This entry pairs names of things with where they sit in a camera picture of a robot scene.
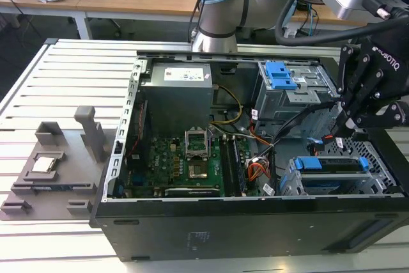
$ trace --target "table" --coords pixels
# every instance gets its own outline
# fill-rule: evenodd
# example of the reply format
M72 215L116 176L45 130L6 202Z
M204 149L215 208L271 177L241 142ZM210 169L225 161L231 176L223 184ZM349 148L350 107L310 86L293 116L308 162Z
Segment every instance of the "table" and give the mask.
M62 0L47 4L36 0L13 0L21 11L29 15L72 17L80 38L92 39L88 18L163 20L187 22L196 0ZM339 20L326 6L315 6L320 15L317 29L344 30L360 24ZM0 0L1 13L19 13L10 0ZM288 24L293 33L305 20L305 12L296 12Z
M0 103L0 203L34 147L41 121L79 128L78 105L96 106L96 120L115 129L136 51L189 51L187 43L58 40L44 45ZM326 56L339 49L240 45L239 52ZM399 131L405 148L407 130ZM87 221L0 221L0 272L408 272L409 227L359 254L121 263L99 229Z

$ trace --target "white table frame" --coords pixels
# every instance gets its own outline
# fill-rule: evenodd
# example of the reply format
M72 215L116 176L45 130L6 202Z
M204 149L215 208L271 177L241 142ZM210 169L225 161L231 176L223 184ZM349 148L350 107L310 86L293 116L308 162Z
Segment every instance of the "white table frame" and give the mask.
M77 25L79 36L82 40L92 40L92 32L89 26L89 18L99 19L129 19L129 20L157 20L166 22L188 22L190 17L187 15L168 15L168 14L145 14L145 13L127 13L127 12L101 12L87 10L59 10L47 8L30 8L19 6L20 10L27 15L45 15L45 16L63 16L72 17ZM18 9L12 6L0 6L1 13L19 14ZM286 26L286 37L294 37L297 29L302 22L290 22ZM354 26L343 25L340 23L319 23L317 29L342 31L354 28Z

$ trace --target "yellow wire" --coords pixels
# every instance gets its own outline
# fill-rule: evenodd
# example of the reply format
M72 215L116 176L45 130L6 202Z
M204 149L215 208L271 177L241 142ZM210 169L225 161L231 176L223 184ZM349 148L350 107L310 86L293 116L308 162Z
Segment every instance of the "yellow wire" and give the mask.
M234 123L235 121L237 121L241 116L242 116L242 112L243 112L243 106L240 103L240 101L237 99L237 97L229 90L227 89L225 86L219 86L220 88L224 89L226 92L228 92L237 102L238 107L239 107L239 112L236 116L236 118L233 118L232 120L227 120L227 121L211 121L211 124L219 124L219 125L224 125L224 124L230 124L230 123Z

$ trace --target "slotted aluminum surface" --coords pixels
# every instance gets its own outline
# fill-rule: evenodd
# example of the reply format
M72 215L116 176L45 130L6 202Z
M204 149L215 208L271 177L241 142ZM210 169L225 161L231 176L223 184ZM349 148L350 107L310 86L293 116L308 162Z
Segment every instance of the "slotted aluminum surface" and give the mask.
M60 40L42 47L0 103L0 203L26 163L41 121L79 128L72 118L75 109L91 104L103 128L116 128L136 50L187 51L189 46ZM333 48L241 45L239 51L339 59L339 49ZM391 134L409 155L409 132ZM0 272L408 272L409 228L360 254L121 263L101 230L87 221L0 221L0 250Z

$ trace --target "sticker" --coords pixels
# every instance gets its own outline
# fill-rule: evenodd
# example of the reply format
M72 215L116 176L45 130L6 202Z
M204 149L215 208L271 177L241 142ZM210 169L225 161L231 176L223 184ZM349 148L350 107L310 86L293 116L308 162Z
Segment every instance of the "sticker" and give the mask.
M51 187L33 187L34 190L46 190L46 191L51 191Z
M271 188L267 183L264 184L263 190L264 190L264 192L266 192L269 196L274 195L274 189Z
M255 109L251 109L251 118L255 121L258 120L258 111Z
M336 141L337 141L338 147L343 149L344 148L344 143L343 143L342 138L336 137Z
M293 77L294 82L298 82L298 83L306 83L304 77Z
M204 81L203 69L199 67L168 67L165 81Z

